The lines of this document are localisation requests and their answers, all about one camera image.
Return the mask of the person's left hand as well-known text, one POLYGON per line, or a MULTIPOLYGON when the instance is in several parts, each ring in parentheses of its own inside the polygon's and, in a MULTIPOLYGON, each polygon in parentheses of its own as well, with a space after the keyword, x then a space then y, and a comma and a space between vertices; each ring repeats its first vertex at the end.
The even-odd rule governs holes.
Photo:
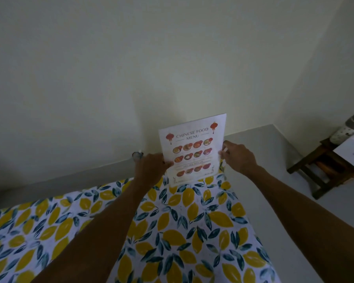
POLYGON ((149 153, 143 156, 141 160, 135 164, 134 181, 144 190, 149 190, 154 187, 165 174, 161 167, 164 159, 162 153, 149 153))

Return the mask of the person's left forearm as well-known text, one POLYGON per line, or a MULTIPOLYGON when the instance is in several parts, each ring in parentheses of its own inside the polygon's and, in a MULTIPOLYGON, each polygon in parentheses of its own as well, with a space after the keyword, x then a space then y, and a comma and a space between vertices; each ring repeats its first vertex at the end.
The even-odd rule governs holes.
POLYGON ((160 178, 136 176, 31 283, 106 283, 141 200, 160 178))

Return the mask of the white menu card with food pictures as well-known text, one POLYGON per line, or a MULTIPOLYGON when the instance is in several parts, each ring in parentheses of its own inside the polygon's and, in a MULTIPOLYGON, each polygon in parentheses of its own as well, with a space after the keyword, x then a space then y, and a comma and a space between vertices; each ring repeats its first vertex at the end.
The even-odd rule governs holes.
POLYGON ((225 135, 227 114, 159 129, 162 153, 173 162, 166 174, 171 186, 189 184, 221 171, 219 151, 225 135))

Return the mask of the lemon print tablecloth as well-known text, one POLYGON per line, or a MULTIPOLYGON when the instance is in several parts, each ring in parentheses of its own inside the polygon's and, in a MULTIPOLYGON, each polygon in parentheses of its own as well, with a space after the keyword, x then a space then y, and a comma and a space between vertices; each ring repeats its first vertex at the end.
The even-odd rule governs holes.
MULTIPOLYGON (((142 199, 109 281, 280 283, 246 211, 219 172, 142 199)), ((132 178, 0 209, 0 283, 29 283, 132 178)))

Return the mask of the speckled white bottle with grey lid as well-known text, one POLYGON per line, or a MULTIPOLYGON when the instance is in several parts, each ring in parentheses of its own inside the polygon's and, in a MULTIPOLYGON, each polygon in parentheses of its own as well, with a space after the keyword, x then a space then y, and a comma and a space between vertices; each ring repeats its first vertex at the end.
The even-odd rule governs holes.
POLYGON ((345 140, 354 135, 354 115, 337 129, 329 138, 330 142, 335 145, 342 144, 345 140))

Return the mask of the dark wooden stool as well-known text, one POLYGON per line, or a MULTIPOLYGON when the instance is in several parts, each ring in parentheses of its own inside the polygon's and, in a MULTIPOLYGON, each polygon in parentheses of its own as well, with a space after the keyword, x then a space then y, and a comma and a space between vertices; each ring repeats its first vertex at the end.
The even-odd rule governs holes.
POLYGON ((314 151, 287 169, 289 174, 301 173, 317 186, 311 189, 315 200, 354 180, 354 165, 335 153, 337 147, 339 145, 326 138, 314 151))

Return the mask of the person's right forearm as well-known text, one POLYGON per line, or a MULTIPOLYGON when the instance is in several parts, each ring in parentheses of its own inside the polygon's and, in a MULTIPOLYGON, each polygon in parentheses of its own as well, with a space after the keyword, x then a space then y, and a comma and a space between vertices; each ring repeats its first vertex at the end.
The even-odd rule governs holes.
POLYGON ((354 227, 255 165, 243 172, 325 283, 354 283, 354 227))

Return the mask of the person's right hand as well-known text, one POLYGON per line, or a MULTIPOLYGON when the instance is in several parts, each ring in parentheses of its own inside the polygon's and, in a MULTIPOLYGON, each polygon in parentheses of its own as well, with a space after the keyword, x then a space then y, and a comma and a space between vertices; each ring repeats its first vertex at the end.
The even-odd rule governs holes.
POLYGON ((234 171, 245 176, 254 172, 258 164, 254 154, 243 144, 236 144, 225 140, 222 150, 229 150, 231 153, 231 164, 228 164, 234 171))

